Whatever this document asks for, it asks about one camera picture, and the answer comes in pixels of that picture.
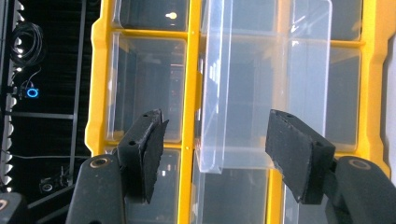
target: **black cable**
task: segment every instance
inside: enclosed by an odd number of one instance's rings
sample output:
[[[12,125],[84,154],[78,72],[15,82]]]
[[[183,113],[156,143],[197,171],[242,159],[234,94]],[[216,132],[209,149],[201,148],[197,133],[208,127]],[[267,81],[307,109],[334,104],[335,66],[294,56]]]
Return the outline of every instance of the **black cable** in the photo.
[[[70,159],[71,158],[71,156],[33,156],[33,157],[24,157],[24,156],[20,156],[20,155],[11,154],[8,151],[5,151],[3,149],[1,149],[1,151],[3,153],[11,155],[13,157],[20,158],[20,159],[26,159],[26,160],[30,160],[30,159]],[[75,156],[75,159],[87,160],[89,158],[90,157]]]
[[[16,42],[17,39],[22,40],[23,36],[29,36],[32,38],[33,43],[29,49],[23,49],[23,52],[19,52],[21,49],[18,47],[21,45]],[[38,25],[31,22],[19,23],[11,34],[10,56],[12,62],[21,67],[32,66],[41,63],[47,53],[43,38],[43,30]]]
[[[21,86],[20,86],[20,90],[22,90],[23,84],[25,84],[25,87],[24,87],[25,90],[27,89],[27,86],[28,86],[29,84],[30,84],[30,86],[33,88],[35,85],[33,84],[33,82],[32,82],[31,80],[32,80],[32,78],[33,78],[35,75],[37,75],[39,72],[41,72],[41,66],[39,67],[38,71],[34,72],[34,73],[29,77],[29,79],[27,79],[27,80],[25,80],[24,82],[22,82],[22,84],[21,84]]]

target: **yellow organizer case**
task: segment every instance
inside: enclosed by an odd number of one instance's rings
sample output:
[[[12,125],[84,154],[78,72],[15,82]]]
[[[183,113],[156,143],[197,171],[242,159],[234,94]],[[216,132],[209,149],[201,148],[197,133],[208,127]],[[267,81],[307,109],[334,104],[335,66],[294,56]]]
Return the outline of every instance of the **yellow organizer case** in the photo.
[[[85,142],[93,156],[105,153],[105,148],[118,142],[106,140],[107,82],[109,80],[110,49],[115,32],[125,36],[174,38],[186,41],[186,76],[182,110],[181,141],[165,143],[166,148],[181,152],[177,223],[190,223],[191,173],[194,149],[194,114],[201,104],[202,76],[197,72],[201,0],[190,0],[187,31],[133,30],[112,27],[112,1],[102,1],[100,19],[92,27],[92,83],[89,121]],[[332,47],[361,51],[361,80],[358,119],[358,142],[354,152],[337,152],[336,157],[353,155],[378,164],[389,175],[383,160],[380,139],[380,108],[382,64],[387,56],[388,39],[396,28],[396,1],[363,1],[361,40],[332,40]],[[266,223],[282,220],[282,177],[269,171]]]

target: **clear plastic bin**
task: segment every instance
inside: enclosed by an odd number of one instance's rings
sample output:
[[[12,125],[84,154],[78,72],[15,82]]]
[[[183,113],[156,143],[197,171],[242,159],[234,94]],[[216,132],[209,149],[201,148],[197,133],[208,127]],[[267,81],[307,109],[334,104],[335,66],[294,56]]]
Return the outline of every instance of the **clear plastic bin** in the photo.
[[[221,175],[205,174],[195,160],[192,178],[191,223],[265,222],[266,170],[223,169]]]
[[[189,0],[116,0],[113,25],[120,28],[185,31]]]
[[[362,0],[332,0],[332,39],[361,38]]]
[[[332,48],[325,136],[338,151],[356,148],[360,72],[359,49]]]
[[[179,142],[186,43],[115,33],[107,85],[106,139],[118,141],[141,114],[160,108],[169,119],[164,140]]]
[[[201,172],[273,167],[264,151],[271,108],[324,133],[330,1],[206,1],[203,15]]]
[[[150,204],[126,203],[128,223],[177,223],[180,152],[165,149]]]

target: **transparent plastic divider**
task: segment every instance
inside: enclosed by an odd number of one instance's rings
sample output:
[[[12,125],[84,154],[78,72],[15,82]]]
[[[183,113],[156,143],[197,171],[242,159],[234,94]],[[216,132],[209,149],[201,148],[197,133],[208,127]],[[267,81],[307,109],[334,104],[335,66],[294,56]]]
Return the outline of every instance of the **transparent plastic divider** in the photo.
[[[120,39],[119,39],[120,34],[119,33],[115,33],[113,35],[113,43],[111,46],[111,50],[113,53],[113,57],[111,57],[110,63],[111,66],[109,67],[109,81],[107,84],[107,91],[109,92],[109,94],[107,95],[107,124],[106,124],[106,128],[107,128],[107,132],[106,132],[106,139],[110,139],[113,140],[114,138],[119,138],[121,139],[121,136],[123,136],[123,132],[121,134],[120,137],[115,137],[114,136],[114,120],[115,120],[115,113],[116,113],[116,108],[115,108],[115,103],[116,103],[116,89],[117,89],[117,71],[119,70],[119,66],[118,66],[118,60],[119,60],[119,46],[120,46]]]
[[[198,158],[193,159],[193,173],[191,185],[191,223],[203,223],[204,196],[205,196],[205,173],[200,172]]]
[[[206,1],[201,172],[273,168],[264,151],[271,108],[324,134],[331,13],[330,1]]]
[[[300,206],[296,206],[293,193],[288,186],[283,185],[283,224],[298,224]]]

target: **blue ring light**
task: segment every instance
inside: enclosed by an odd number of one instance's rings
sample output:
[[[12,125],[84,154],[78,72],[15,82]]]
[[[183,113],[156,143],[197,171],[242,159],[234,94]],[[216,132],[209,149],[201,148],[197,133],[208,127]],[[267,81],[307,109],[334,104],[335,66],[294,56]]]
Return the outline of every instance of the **blue ring light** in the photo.
[[[36,98],[38,96],[38,89],[29,89],[26,91],[26,94],[30,98]]]

